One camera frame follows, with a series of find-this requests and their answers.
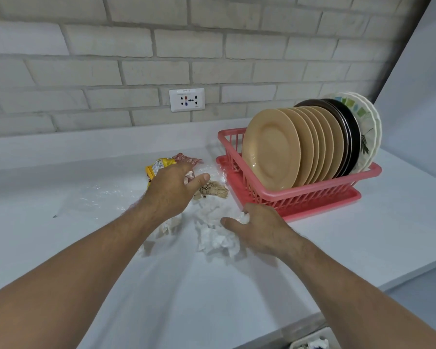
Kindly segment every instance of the red plastic wrapper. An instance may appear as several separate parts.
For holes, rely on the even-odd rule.
[[[198,163],[203,163],[202,159],[191,158],[191,157],[188,157],[187,155],[184,155],[182,153],[178,153],[172,158],[176,161],[176,163],[180,163],[182,161],[185,161],[186,163],[191,163],[192,166],[196,166]]]

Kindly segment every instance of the person's right arm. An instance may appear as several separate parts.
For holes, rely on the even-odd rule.
[[[315,299],[341,347],[436,348],[436,331],[294,232],[271,207],[247,204],[249,224],[221,223],[244,244],[287,264]]]

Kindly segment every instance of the hand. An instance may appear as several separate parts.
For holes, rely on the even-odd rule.
[[[270,206],[247,203],[244,212],[249,213],[248,224],[233,218],[222,218],[221,224],[255,251],[281,258],[291,241],[300,237]]]
[[[210,180],[209,174],[202,174],[185,185],[184,177],[192,169],[192,164],[181,162],[158,170],[141,203],[147,204],[162,222],[177,216],[186,209],[194,193]]]

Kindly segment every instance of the red dish rack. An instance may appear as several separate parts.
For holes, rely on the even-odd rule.
[[[226,155],[219,156],[216,161],[226,171],[228,185],[241,205],[262,203],[272,206],[287,222],[360,199],[362,195],[353,186],[360,180],[376,177],[382,172],[378,164],[372,163],[369,170],[357,174],[282,191],[269,191],[242,159],[239,147],[245,130],[244,127],[218,132],[218,139],[225,147]]]

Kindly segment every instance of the stack of plates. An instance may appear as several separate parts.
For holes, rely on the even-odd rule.
[[[279,191],[367,169],[381,132],[368,99],[336,93],[259,112],[245,131],[242,158],[265,188]]]

